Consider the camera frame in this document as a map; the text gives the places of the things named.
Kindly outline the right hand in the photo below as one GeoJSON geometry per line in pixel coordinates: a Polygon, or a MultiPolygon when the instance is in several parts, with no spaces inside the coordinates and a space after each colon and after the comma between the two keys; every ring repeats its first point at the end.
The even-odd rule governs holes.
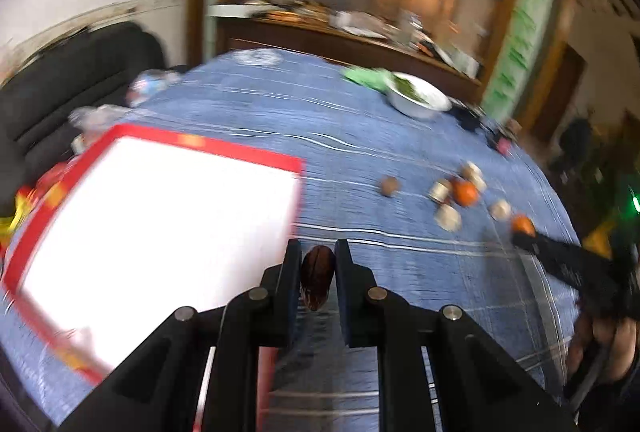
{"type": "Polygon", "coordinates": [[[622,380],[634,362],[639,342],[639,324],[633,319],[621,320],[595,318],[582,311],[574,325],[574,336],[570,340],[566,356],[567,374],[571,377],[585,356],[586,347],[592,341],[607,346],[608,361],[600,380],[614,382],[622,380]]]}

